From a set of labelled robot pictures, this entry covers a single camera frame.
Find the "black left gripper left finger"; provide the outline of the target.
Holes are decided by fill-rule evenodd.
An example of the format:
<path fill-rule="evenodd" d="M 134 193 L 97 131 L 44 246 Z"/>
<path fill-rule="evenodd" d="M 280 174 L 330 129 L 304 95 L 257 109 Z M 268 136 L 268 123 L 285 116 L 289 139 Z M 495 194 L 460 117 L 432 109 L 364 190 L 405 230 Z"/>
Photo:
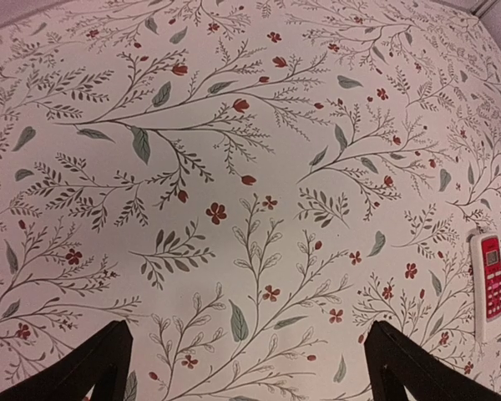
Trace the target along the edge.
<path fill-rule="evenodd" d="M 0 393 L 8 400 L 122 400 L 133 336 L 125 321 L 112 321 L 66 357 Z"/>

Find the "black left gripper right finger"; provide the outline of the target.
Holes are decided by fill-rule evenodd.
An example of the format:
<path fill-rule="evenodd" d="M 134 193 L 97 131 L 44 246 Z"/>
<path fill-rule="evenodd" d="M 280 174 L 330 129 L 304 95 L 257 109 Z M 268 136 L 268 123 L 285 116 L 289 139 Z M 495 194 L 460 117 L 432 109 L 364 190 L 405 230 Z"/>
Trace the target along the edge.
<path fill-rule="evenodd" d="M 375 400 L 490 400 L 491 390 L 440 363 L 388 322 L 375 322 L 364 342 Z"/>

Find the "white and red remote control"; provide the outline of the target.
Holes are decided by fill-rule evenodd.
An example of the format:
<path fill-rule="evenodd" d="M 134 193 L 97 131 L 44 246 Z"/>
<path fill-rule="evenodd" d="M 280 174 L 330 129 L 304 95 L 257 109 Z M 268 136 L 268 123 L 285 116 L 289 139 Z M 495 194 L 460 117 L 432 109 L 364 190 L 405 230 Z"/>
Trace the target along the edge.
<path fill-rule="evenodd" d="M 479 343 L 501 333 L 501 250 L 498 236 L 484 233 L 469 242 L 473 268 L 474 334 Z"/>

